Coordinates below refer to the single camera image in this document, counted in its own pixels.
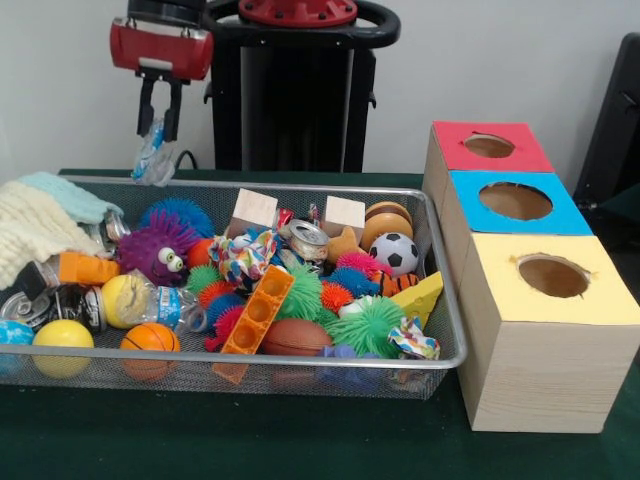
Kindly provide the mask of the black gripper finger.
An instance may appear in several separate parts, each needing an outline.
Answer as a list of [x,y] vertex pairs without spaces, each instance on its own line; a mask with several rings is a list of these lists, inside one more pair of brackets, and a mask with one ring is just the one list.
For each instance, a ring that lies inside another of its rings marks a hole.
[[182,83],[172,81],[170,83],[170,103],[164,114],[164,141],[174,142],[177,140],[179,119],[182,101]]
[[143,78],[139,97],[139,110],[137,119],[137,134],[147,135],[154,120],[154,108],[152,94],[155,80]]

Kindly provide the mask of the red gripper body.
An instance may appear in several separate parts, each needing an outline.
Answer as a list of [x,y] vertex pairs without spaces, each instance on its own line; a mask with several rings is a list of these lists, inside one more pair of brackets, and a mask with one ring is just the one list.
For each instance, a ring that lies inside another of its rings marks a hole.
[[159,31],[152,31],[142,21],[116,17],[109,33],[113,64],[136,72],[169,72],[180,80],[204,79],[212,62],[213,34],[188,27],[157,27]]

